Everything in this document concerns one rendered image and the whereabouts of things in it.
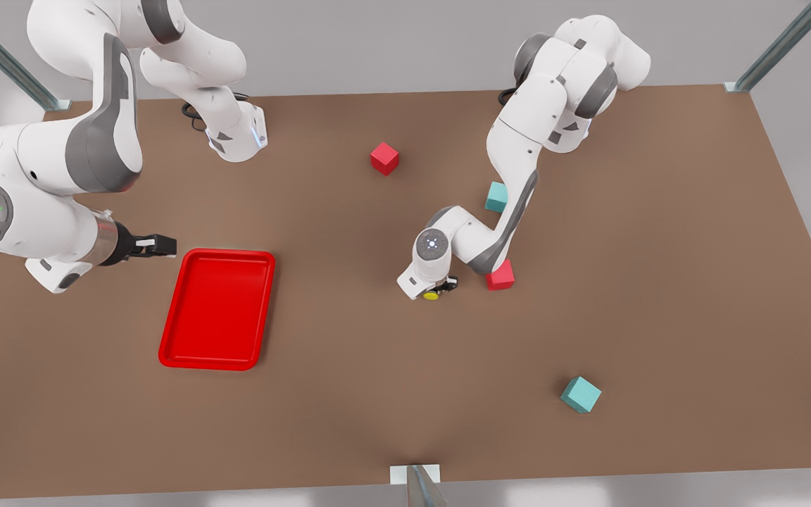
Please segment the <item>red plastic tray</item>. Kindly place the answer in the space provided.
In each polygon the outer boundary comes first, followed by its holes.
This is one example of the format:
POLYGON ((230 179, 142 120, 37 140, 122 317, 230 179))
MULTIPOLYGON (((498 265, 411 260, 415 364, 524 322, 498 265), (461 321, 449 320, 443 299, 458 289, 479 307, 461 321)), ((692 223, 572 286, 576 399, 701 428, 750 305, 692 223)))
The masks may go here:
POLYGON ((161 365, 215 371, 256 365, 275 264, 268 251, 188 251, 158 350, 161 365))

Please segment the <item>red cube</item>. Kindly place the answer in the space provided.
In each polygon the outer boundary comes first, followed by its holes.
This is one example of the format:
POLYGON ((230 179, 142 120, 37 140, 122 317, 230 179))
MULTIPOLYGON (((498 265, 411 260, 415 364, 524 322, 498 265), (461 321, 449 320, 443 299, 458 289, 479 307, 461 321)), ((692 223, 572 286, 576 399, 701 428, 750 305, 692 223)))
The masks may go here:
POLYGON ((515 274, 510 260, 505 259, 498 269, 486 274, 485 278, 489 291, 503 291, 503 289, 511 288, 515 283, 515 274))
POLYGON ((371 166, 379 171, 379 173, 383 174, 383 176, 392 173, 393 170, 398 167, 399 161, 399 151, 386 144, 386 142, 380 142, 380 144, 370 152, 371 166))

